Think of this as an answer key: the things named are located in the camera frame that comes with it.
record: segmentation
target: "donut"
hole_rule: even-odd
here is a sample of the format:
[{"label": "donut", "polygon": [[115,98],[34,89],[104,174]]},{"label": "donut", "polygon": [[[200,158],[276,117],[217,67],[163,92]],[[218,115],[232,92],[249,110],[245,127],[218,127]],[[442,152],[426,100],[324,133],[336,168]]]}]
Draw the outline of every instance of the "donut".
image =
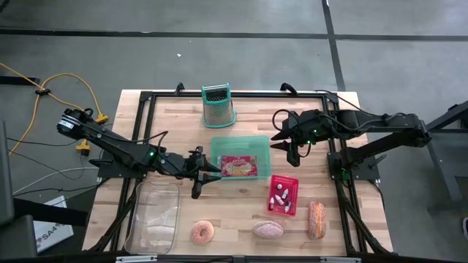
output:
[{"label": "donut", "polygon": [[206,245],[214,236],[213,225],[208,221],[198,221],[190,232],[190,240],[195,245]]}]

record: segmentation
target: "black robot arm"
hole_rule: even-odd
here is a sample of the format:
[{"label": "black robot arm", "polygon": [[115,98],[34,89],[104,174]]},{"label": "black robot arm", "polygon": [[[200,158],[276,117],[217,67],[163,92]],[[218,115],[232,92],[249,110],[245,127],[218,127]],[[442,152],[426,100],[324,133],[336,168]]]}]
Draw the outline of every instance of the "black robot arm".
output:
[{"label": "black robot arm", "polygon": [[319,110],[308,110],[298,115],[287,110],[278,112],[281,111],[288,112],[288,118],[282,121],[282,128],[277,128],[280,132],[271,139],[291,139],[291,142],[283,141],[271,147],[287,151],[287,161],[294,167],[301,164],[302,156],[298,153],[298,147],[310,147],[311,144],[325,140],[350,140],[366,132],[393,132],[390,136],[362,147],[342,149],[339,166],[347,169],[368,157],[398,146],[423,147],[431,139],[424,123],[414,114],[370,115],[357,110],[331,110],[326,114]]},{"label": "black robot arm", "polygon": [[220,179],[218,176],[200,174],[200,171],[221,172],[220,169],[207,161],[201,146],[191,150],[189,158],[184,158],[177,153],[167,152],[166,148],[160,145],[137,144],[142,140],[127,140],[99,125],[91,115],[92,113],[88,114],[82,110],[66,109],[57,124],[57,129],[59,133],[72,139],[87,139],[112,156],[111,160],[103,159],[91,162],[98,167],[115,162],[127,169],[141,173],[156,171],[161,175],[171,175],[177,179],[188,178],[194,181],[192,188],[192,198],[194,199],[199,197],[204,184]]}]

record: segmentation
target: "concrete floor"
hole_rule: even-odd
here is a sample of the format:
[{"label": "concrete floor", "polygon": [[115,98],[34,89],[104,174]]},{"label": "concrete floor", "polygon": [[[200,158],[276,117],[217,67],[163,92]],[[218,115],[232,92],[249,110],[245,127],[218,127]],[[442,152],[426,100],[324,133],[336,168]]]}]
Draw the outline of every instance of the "concrete floor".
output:
[{"label": "concrete floor", "polygon": [[[467,35],[468,2],[461,0],[329,0],[337,34]],[[103,0],[12,1],[0,13],[0,26],[115,31],[326,33],[320,0]],[[373,113],[416,113],[432,121],[468,97],[466,42],[338,41],[347,91],[357,91],[361,106]],[[327,40],[201,39],[118,37],[33,37],[0,35],[0,62],[45,79],[73,72],[94,88],[102,110],[113,118],[124,88],[187,88],[229,82],[236,89],[277,90],[289,82],[298,90],[336,91]],[[11,75],[0,69],[0,73]],[[93,106],[78,81],[50,84],[62,99]],[[8,134],[19,138],[34,105],[33,89],[0,87],[0,113]],[[65,106],[44,98],[29,141],[69,142],[56,133]],[[380,135],[371,134],[375,140]],[[80,167],[74,146],[22,145],[19,153],[56,169]],[[13,188],[49,169],[13,156]],[[395,252],[405,256],[468,261],[461,232],[463,213],[430,216],[428,205],[448,198],[425,148],[399,148],[380,163],[388,227]],[[77,188],[95,183],[96,172],[80,180],[61,176],[35,188]],[[77,193],[65,194],[71,197]],[[38,202],[52,191],[25,195]],[[89,207],[92,197],[72,200]]]}]

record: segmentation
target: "metal stand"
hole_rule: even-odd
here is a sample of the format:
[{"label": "metal stand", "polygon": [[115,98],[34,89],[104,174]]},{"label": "metal stand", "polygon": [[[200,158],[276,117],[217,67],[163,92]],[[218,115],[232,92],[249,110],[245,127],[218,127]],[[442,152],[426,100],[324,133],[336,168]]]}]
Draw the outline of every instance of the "metal stand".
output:
[{"label": "metal stand", "polygon": [[[200,97],[200,92],[183,92],[179,90],[178,93],[172,91],[152,92],[142,91],[140,95],[140,104],[137,111],[137,117],[135,120],[134,134],[132,139],[138,138],[138,131],[140,131],[141,120],[143,117],[144,104],[150,101],[148,111],[148,121],[145,127],[145,137],[148,137],[151,133],[151,125],[154,116],[156,99],[158,97]],[[251,93],[251,92],[235,92],[232,93],[233,97],[247,97],[247,98],[284,98],[297,96],[298,98],[306,99],[321,99],[323,110],[329,111],[328,105],[332,104],[333,108],[337,110],[339,108],[337,102],[333,102],[325,94],[301,94],[292,95],[291,93]],[[336,147],[334,141],[328,141],[330,146],[331,154],[336,153]],[[340,140],[341,148],[346,149],[346,141]],[[106,178],[108,177],[105,173],[107,170],[100,170],[99,176]],[[338,196],[339,211],[341,217],[341,224],[343,227],[344,244],[346,248],[347,257],[317,257],[317,256],[232,256],[232,255],[220,255],[220,256],[207,256],[207,255],[158,255],[158,256],[138,256],[138,259],[128,259],[125,256],[129,254],[125,251],[117,251],[118,236],[121,231],[121,224],[128,212],[133,213],[135,207],[135,189],[132,191],[129,199],[127,200],[127,194],[130,185],[129,178],[124,179],[122,186],[121,198],[118,205],[118,213],[115,221],[111,224],[110,228],[106,231],[105,235],[101,237],[99,242],[91,248],[89,251],[84,251],[80,254],[75,255],[63,255],[63,256],[47,256],[38,257],[35,259],[19,259],[18,262],[131,262],[132,260],[140,260],[139,262],[444,262],[430,259],[413,259],[409,257],[401,257],[393,254],[384,249],[377,239],[372,235],[369,229],[361,220],[358,207],[358,198],[356,195],[355,185],[353,178],[348,180],[350,198],[348,199],[344,193],[342,186],[342,180],[335,180],[336,193]],[[350,215],[355,222],[356,229],[358,232],[359,251],[356,251],[351,240],[350,225],[347,220],[347,215]],[[129,226],[127,228],[127,234],[131,225],[132,216],[129,217]],[[107,244],[113,240],[111,251],[103,252]],[[367,243],[370,248],[374,251],[374,254],[367,253]]]},{"label": "metal stand", "polygon": [[[456,178],[468,178],[468,101],[456,104],[429,123],[426,127],[432,133],[427,145],[432,163],[447,186],[450,200],[428,207],[430,213],[468,208],[468,199],[461,194]],[[460,121],[459,129],[444,129]]]}]

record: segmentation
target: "teal grater handle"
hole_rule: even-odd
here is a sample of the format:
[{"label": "teal grater handle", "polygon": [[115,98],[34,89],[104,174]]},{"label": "teal grater handle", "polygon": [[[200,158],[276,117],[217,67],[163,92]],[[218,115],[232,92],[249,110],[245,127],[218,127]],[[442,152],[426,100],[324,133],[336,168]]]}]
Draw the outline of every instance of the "teal grater handle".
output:
[{"label": "teal grater handle", "polygon": [[230,102],[231,100],[231,87],[229,86],[229,83],[226,83],[226,90],[227,90],[227,98],[220,100],[220,101],[215,101],[215,102],[210,102],[206,99],[206,92],[205,92],[205,86],[202,86],[202,98],[203,98],[203,104],[206,105],[217,105],[217,104],[223,104],[226,102]]}]

